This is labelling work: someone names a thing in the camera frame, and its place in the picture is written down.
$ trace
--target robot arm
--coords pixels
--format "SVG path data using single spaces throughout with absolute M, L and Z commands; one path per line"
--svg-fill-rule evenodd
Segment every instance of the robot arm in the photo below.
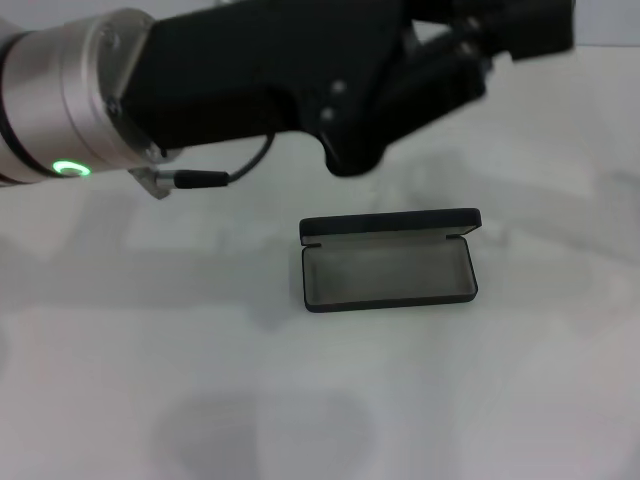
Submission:
M 247 0 L 0 25 L 0 182 L 140 171 L 180 149 L 297 130 L 340 176 L 482 97 L 491 59 L 573 46 L 572 0 Z M 421 44 L 413 20 L 450 29 Z

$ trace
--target metal bracket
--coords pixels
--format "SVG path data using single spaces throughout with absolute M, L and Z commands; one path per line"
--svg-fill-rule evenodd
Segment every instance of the metal bracket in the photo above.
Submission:
M 158 170 L 155 168 L 134 168 L 128 170 L 128 172 L 152 197 L 162 200 L 171 195 L 171 190 L 158 186 Z

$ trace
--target white background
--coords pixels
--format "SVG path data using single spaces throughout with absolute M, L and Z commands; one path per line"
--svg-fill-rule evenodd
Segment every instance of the white background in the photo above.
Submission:
M 23 24 L 90 13 L 22 3 Z M 355 180 L 288 134 L 224 191 L 0 192 L 0 478 L 639 478 L 639 82 L 634 49 L 501 61 L 486 100 Z M 483 213 L 475 302 L 304 310 L 300 219 L 450 207 Z
M 0 14 L 25 28 L 43 28 L 116 8 L 141 8 L 157 18 L 164 18 L 224 1 L 3 0 Z M 581 45 L 640 46 L 640 2 L 577 0 L 576 36 Z

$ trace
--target green led ring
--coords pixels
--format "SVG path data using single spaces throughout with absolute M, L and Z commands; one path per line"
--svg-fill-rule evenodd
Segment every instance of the green led ring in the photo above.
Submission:
M 91 169 L 71 160 L 58 160 L 53 164 L 53 169 L 61 175 L 76 175 L 78 177 L 91 175 Z

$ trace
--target open case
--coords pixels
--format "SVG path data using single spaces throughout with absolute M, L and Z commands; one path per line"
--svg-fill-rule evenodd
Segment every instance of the open case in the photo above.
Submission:
M 467 241 L 477 209 L 309 218 L 300 222 L 310 312 L 439 305 L 478 293 Z

